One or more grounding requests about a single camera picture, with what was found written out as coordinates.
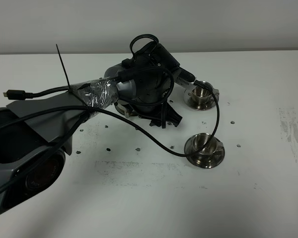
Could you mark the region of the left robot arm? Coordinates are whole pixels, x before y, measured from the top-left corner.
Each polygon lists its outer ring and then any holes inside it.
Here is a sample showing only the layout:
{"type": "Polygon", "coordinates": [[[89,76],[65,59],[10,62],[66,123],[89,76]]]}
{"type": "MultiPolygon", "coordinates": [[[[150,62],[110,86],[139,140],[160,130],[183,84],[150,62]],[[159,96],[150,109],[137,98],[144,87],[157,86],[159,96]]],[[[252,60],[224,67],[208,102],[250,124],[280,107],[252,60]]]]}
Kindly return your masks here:
{"type": "Polygon", "coordinates": [[[108,68],[102,78],[40,93],[9,90],[0,108],[0,214],[50,187],[60,176],[78,127],[114,105],[165,127],[181,116],[167,99],[182,74],[157,42],[108,68]]]}

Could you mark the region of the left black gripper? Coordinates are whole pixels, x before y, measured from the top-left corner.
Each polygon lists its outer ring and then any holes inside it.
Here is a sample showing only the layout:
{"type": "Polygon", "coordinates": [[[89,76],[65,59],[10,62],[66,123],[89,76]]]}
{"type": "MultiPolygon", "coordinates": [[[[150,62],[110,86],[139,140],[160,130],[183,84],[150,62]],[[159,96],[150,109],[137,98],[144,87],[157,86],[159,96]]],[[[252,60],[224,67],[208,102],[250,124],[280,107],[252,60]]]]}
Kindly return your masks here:
{"type": "Polygon", "coordinates": [[[174,88],[171,70],[180,63],[160,42],[148,42],[139,50],[130,43],[132,57],[115,65],[115,75],[122,101],[129,103],[139,116],[149,116],[150,126],[166,128],[167,123],[177,127],[180,116],[168,103],[174,88]]]}

